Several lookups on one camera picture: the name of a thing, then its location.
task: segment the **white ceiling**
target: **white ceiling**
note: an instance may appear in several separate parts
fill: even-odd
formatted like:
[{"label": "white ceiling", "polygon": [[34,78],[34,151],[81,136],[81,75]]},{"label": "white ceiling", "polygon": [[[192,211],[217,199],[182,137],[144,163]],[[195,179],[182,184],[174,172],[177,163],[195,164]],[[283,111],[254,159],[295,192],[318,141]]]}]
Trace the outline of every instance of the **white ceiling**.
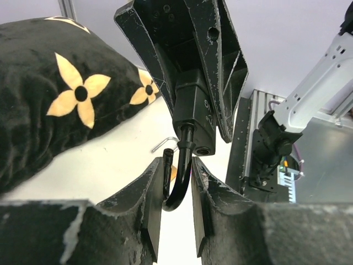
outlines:
[{"label": "white ceiling", "polygon": [[60,15],[58,0],[10,0],[0,1],[0,24]]},{"label": "white ceiling", "polygon": [[[141,65],[114,23],[127,0],[72,0],[77,20]],[[351,0],[226,0],[249,66],[244,96],[253,89],[286,97],[324,54]],[[57,0],[12,0],[1,5],[0,23],[58,15]]]}]

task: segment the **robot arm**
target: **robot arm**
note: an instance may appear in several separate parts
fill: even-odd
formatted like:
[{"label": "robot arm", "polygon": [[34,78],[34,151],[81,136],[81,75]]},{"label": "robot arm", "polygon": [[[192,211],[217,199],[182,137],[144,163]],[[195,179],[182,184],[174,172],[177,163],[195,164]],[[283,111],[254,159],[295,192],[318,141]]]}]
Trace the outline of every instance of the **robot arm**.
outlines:
[{"label": "robot arm", "polygon": [[353,79],[353,36],[338,34],[314,69],[275,109],[274,118],[289,133],[301,133],[312,117]]},{"label": "robot arm", "polygon": [[324,105],[353,80],[353,15],[346,14],[341,31],[329,49],[299,84],[274,110],[268,112],[253,132],[249,184],[268,190],[263,181],[276,181],[274,169]]}]

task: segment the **gold flower pattern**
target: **gold flower pattern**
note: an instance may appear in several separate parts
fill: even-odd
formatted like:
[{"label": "gold flower pattern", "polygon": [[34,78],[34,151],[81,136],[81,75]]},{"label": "gold flower pattern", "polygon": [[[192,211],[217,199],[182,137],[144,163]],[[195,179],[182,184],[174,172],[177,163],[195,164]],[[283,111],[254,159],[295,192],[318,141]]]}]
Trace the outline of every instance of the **gold flower pattern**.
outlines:
[{"label": "gold flower pattern", "polygon": [[177,177],[177,168],[172,166],[172,173],[170,174],[170,181],[175,180],[175,178]]},{"label": "gold flower pattern", "polygon": [[138,75],[140,76],[142,87],[138,88],[133,94],[130,105],[140,105],[147,100],[151,104],[156,100],[156,94],[159,92],[159,89],[156,83],[153,82],[148,71],[138,69]]},{"label": "gold flower pattern", "polygon": [[107,87],[110,77],[100,74],[89,76],[83,81],[78,70],[63,56],[55,53],[59,73],[70,88],[59,94],[51,103],[47,115],[64,116],[71,113],[77,106],[82,123],[90,129],[94,126],[94,108],[92,98]]},{"label": "gold flower pattern", "polygon": [[68,23],[68,24],[71,24],[71,25],[74,25],[80,29],[83,29],[84,31],[86,31],[87,33],[90,34],[88,28],[82,26],[82,25],[79,25],[75,20],[71,19],[71,18],[65,18],[65,17],[59,17],[59,16],[56,16],[56,17],[51,17],[51,18],[46,18],[45,20],[55,20],[55,21],[62,21],[62,22],[65,22],[65,23]]}]

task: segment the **black velvet pillow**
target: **black velvet pillow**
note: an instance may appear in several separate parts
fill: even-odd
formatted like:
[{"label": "black velvet pillow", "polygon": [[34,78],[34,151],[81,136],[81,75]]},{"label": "black velvet pillow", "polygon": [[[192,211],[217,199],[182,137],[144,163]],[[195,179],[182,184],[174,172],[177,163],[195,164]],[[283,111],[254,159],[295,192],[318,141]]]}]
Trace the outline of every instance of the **black velvet pillow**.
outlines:
[{"label": "black velvet pillow", "polygon": [[158,95],[148,72],[71,19],[0,25],[0,194]]}]

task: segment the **white table surface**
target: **white table surface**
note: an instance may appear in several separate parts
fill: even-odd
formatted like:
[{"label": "white table surface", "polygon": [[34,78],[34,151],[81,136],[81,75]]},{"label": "white table surface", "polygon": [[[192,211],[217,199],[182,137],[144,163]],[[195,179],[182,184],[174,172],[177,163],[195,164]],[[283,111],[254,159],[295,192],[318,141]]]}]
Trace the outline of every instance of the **white table surface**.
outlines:
[{"label": "white table surface", "polygon": [[[7,194],[5,200],[89,199],[96,204],[137,178],[156,156],[162,155],[163,148],[174,148],[175,142],[170,141],[151,153],[168,136],[175,136],[172,119],[163,98],[158,98],[106,135],[60,154],[47,168]],[[230,149],[231,144],[225,144],[217,133],[216,154],[202,158],[223,181]],[[162,213],[158,264],[182,263],[201,264],[196,258],[190,188],[176,211]]]}]

